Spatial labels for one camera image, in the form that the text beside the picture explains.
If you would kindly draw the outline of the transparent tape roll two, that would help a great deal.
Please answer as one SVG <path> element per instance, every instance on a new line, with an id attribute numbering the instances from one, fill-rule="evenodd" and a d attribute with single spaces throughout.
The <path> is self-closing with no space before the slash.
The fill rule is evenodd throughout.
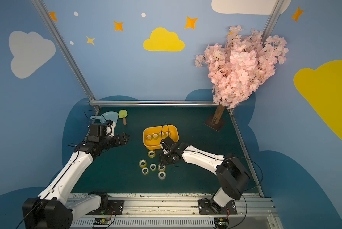
<path id="1" fill-rule="evenodd" d="M 157 133 L 154 133 L 154 134 L 152 135 L 152 138 L 153 138 L 153 139 L 158 139 L 158 138 L 159 138 L 159 135 L 158 135 Z"/>

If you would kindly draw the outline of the transparent tape roll one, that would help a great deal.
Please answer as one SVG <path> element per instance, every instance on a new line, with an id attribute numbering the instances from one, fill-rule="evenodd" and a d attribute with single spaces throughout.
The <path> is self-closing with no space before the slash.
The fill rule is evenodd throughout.
<path id="1" fill-rule="evenodd" d="M 146 140 L 147 141 L 152 141 L 153 140 L 153 136 L 152 135 L 147 135 L 146 136 Z"/>

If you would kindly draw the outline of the transparent tape roll ten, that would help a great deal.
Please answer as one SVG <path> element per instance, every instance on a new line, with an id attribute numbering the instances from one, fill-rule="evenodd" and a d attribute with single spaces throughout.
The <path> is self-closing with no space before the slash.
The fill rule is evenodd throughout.
<path id="1" fill-rule="evenodd" d="M 166 170 L 166 166 L 163 166 L 163 165 L 158 165 L 158 170 L 160 172 L 164 172 Z"/>

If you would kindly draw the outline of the transparent tape roll nine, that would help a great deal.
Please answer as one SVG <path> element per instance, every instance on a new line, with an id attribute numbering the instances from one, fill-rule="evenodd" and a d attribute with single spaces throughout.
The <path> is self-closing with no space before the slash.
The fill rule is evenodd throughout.
<path id="1" fill-rule="evenodd" d="M 166 178 L 166 173 L 165 173 L 164 171 L 160 171 L 160 172 L 158 173 L 158 178 L 159 178 L 160 180 L 164 180 L 164 179 Z"/>

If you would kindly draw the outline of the transparent tape roll six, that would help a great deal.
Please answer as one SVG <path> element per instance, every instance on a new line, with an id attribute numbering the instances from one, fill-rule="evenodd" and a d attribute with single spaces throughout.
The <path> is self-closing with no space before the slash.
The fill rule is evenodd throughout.
<path id="1" fill-rule="evenodd" d="M 139 166 L 140 166 L 140 168 L 145 168 L 147 166 L 147 161 L 145 159 L 142 159 L 139 162 Z"/>

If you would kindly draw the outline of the green toy spatula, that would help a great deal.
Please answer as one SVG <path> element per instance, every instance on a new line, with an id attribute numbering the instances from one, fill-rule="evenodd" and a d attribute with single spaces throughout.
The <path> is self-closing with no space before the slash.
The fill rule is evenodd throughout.
<path id="1" fill-rule="evenodd" d="M 127 125 L 127 120 L 126 120 L 127 116 L 128 116 L 127 110 L 122 109 L 119 111 L 119 118 L 122 119 L 124 125 Z"/>

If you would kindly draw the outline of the left green circuit board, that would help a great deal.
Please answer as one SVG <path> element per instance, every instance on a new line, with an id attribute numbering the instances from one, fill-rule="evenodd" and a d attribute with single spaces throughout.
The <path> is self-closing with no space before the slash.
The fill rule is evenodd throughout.
<path id="1" fill-rule="evenodd" d="M 93 222 L 93 226 L 108 227 L 110 223 L 111 223 L 110 218 L 95 218 Z"/>

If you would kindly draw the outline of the green circuit board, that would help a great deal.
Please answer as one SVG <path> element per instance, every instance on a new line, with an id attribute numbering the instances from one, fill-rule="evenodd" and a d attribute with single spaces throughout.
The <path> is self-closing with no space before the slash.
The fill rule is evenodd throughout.
<path id="1" fill-rule="evenodd" d="M 228 226 L 228 218 L 214 218 L 214 229 L 227 229 Z"/>
<path id="2" fill-rule="evenodd" d="M 95 218 L 93 222 L 93 226 L 108 227 L 110 223 L 111 223 L 110 218 Z"/>

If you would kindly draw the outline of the pink artificial blossom tree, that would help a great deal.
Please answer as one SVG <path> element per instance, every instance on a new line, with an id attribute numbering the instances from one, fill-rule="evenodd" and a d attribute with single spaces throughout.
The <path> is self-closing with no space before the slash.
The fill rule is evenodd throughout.
<path id="1" fill-rule="evenodd" d="M 209 45 L 195 58 L 197 67 L 207 66 L 213 83 L 213 102 L 218 107 L 204 123 L 216 131 L 224 125 L 224 111 L 247 100 L 275 74 L 275 65 L 282 65 L 289 51 L 283 37 L 275 35 L 264 39 L 263 32 L 255 29 L 250 35 L 242 36 L 241 31 L 240 25 L 231 26 L 225 45 Z"/>

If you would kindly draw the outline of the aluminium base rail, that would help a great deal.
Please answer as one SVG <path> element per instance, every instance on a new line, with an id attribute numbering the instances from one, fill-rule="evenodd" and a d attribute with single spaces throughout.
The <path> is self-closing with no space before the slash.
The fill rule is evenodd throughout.
<path id="1" fill-rule="evenodd" d="M 67 203 L 87 197 L 85 193 L 71 193 Z M 214 218 L 228 218 L 232 229 L 281 229 L 283 225 L 270 198 L 258 194 L 244 194 L 235 200 L 237 215 L 200 215 L 198 200 L 210 199 L 209 193 L 108 193 L 108 200 L 124 200 L 121 215 L 85 215 L 72 222 L 69 229 L 140 229 L 188 228 L 213 229 Z M 95 218 L 110 218 L 108 227 L 93 226 Z"/>

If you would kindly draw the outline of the aluminium frame back bar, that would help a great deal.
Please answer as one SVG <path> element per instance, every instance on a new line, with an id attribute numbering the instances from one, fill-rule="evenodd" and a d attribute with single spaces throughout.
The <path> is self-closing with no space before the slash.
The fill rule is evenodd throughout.
<path id="1" fill-rule="evenodd" d="M 217 104 L 211 101 L 118 101 L 118 100 L 90 100 L 91 106 L 190 106 L 190 107 L 212 107 Z"/>

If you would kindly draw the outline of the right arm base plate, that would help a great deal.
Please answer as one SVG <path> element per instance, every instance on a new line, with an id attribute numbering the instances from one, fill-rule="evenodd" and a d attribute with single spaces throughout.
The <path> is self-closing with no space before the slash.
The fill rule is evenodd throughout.
<path id="1" fill-rule="evenodd" d="M 210 199 L 202 198 L 198 200 L 198 210 L 200 215 L 237 215 L 236 204 L 234 200 L 227 203 L 225 207 L 220 207 L 212 203 Z"/>

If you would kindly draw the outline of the aluminium frame left post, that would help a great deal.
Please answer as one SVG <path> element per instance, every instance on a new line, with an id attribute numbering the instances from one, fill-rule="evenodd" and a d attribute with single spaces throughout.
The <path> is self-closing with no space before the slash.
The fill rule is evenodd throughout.
<path id="1" fill-rule="evenodd" d="M 60 51 L 64 55 L 67 63 L 69 64 L 72 72 L 74 73 L 75 77 L 77 78 L 79 84 L 81 85 L 83 91 L 85 92 L 86 96 L 89 99 L 89 103 L 95 101 L 95 95 L 93 94 L 92 90 L 90 89 L 89 84 L 87 83 L 83 73 L 81 72 L 79 66 L 77 65 L 73 55 L 71 54 L 68 46 L 66 45 L 59 29 L 55 25 L 53 19 L 50 16 L 50 13 L 42 0 L 32 0 L 31 1 L 40 15 L 41 19 L 43 20 L 44 24 L 48 28 L 50 34 L 54 38 L 56 44 L 58 45 Z"/>

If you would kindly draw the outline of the aluminium frame post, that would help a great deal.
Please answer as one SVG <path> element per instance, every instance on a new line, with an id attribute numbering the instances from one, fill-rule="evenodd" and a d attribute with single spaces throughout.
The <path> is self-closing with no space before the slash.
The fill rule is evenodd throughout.
<path id="1" fill-rule="evenodd" d="M 50 13 L 42 0 L 32 0 L 31 1 L 40 15 L 41 19 L 43 20 L 44 24 L 48 28 L 50 34 L 54 38 L 56 44 L 58 45 L 60 51 L 64 55 L 67 63 L 69 64 L 72 72 L 74 73 L 75 77 L 77 78 L 79 84 L 81 85 L 83 91 L 85 92 L 86 96 L 89 99 L 89 103 L 95 101 L 95 95 L 93 94 L 92 90 L 90 89 L 89 84 L 87 83 L 83 73 L 81 72 L 79 66 L 77 65 L 73 55 L 71 54 L 68 46 L 66 45 L 59 29 L 55 25 L 53 19 L 50 16 Z"/>
<path id="2" fill-rule="evenodd" d="M 266 41 L 266 39 L 271 35 L 275 25 L 276 25 L 276 22 L 278 21 L 278 18 L 281 14 L 281 8 L 284 4 L 284 0 L 277 0 L 276 3 L 274 4 L 273 6 L 273 10 L 266 22 L 266 25 L 263 29 L 263 35 L 262 35 L 262 39 L 263 39 L 263 42 Z"/>

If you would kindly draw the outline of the aluminium frame right post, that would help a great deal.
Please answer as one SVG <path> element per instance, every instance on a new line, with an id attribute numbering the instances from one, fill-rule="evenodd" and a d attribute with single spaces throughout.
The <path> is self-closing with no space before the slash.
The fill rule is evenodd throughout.
<path id="1" fill-rule="evenodd" d="M 271 35 L 275 25 L 276 25 L 276 22 L 278 21 L 278 18 L 281 14 L 281 8 L 284 4 L 284 0 L 277 0 L 276 3 L 274 4 L 273 6 L 273 10 L 266 22 L 266 25 L 263 29 L 263 35 L 262 35 L 262 39 L 263 39 L 263 42 L 266 41 L 266 39 Z"/>

